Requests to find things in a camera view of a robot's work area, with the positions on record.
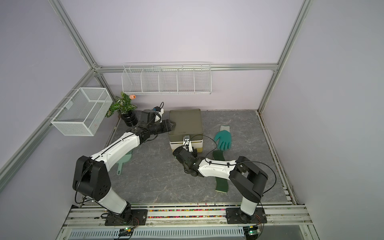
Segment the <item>olive three-drawer storage box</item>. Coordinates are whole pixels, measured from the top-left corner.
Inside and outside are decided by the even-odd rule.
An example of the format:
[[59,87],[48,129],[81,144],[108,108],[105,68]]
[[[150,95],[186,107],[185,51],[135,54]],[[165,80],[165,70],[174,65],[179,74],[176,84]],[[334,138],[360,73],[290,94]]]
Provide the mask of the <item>olive three-drawer storage box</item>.
[[185,135],[191,138],[192,146],[198,153],[203,152],[203,122],[200,109],[171,110],[169,120],[176,123],[168,132],[172,152],[183,145]]

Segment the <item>green yellow sponge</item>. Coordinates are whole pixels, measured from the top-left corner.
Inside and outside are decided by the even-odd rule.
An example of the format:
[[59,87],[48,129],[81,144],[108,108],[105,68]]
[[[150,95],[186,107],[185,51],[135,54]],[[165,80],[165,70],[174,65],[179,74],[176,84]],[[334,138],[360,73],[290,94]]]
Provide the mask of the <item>green yellow sponge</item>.
[[[224,152],[221,150],[213,151],[213,160],[225,161]],[[228,180],[216,178],[216,191],[220,193],[227,193],[229,190]]]

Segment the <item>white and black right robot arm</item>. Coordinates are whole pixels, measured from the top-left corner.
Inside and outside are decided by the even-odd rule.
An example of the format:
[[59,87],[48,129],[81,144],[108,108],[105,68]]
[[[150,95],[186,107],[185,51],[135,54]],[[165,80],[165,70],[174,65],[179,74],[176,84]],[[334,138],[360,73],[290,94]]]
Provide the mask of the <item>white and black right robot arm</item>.
[[214,177],[232,182],[243,196],[238,209],[227,209],[227,223],[262,223],[263,213],[257,212],[268,175],[244,156],[233,161],[215,161],[197,156],[196,153],[178,147],[173,156],[184,167],[185,173],[193,177]]

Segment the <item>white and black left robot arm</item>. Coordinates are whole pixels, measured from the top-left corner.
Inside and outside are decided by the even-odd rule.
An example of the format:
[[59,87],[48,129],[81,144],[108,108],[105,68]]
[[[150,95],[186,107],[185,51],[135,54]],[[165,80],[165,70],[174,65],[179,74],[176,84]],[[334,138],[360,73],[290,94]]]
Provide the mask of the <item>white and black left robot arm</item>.
[[90,157],[76,162],[73,189],[87,196],[115,215],[125,215],[130,208],[113,189],[109,177],[111,168],[129,151],[147,142],[151,136],[170,132],[176,125],[163,119],[161,112],[144,110],[139,123],[130,127],[119,139]]

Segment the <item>green rubber glove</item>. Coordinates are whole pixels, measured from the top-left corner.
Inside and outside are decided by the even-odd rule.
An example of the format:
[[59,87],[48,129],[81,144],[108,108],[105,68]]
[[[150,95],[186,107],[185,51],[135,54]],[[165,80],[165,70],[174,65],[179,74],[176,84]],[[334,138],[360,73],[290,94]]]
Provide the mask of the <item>green rubber glove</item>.
[[232,146],[232,135],[230,126],[221,126],[220,131],[216,134],[214,140],[217,142],[217,149],[227,151]]

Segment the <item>potted green plant black pot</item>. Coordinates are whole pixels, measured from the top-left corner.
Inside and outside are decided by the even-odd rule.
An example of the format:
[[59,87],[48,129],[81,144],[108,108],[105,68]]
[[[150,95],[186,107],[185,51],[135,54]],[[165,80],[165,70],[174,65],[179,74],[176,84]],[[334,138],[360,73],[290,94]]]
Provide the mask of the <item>potted green plant black pot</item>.
[[126,93],[121,92],[121,95],[116,96],[116,98],[116,102],[109,107],[105,117],[109,118],[115,112],[118,112],[120,118],[128,127],[136,126],[139,122],[135,113],[137,106],[132,104],[132,100],[136,99],[136,95],[127,95]]

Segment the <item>light green dustpan brush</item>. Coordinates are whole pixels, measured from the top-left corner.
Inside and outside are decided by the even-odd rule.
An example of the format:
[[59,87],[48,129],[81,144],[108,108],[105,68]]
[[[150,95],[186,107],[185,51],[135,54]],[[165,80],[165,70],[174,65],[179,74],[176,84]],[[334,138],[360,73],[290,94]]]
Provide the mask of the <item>light green dustpan brush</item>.
[[118,162],[117,175],[119,176],[122,173],[123,165],[128,163],[132,159],[133,150],[127,152]]

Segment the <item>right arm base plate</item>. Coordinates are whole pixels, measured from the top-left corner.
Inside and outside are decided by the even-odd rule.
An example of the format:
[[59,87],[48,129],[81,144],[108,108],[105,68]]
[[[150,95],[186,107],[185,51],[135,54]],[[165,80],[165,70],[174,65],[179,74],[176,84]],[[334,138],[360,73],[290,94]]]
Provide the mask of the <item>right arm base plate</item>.
[[226,208],[227,224],[266,224],[267,218],[262,208],[256,208],[253,215],[249,216],[240,208]]

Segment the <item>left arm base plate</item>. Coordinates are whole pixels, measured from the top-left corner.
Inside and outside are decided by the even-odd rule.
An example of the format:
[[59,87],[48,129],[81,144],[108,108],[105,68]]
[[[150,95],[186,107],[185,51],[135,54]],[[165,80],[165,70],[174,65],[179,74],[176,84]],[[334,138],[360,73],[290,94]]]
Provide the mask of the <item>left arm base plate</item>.
[[144,226],[147,221],[147,210],[128,209],[122,214],[108,211],[105,226]]

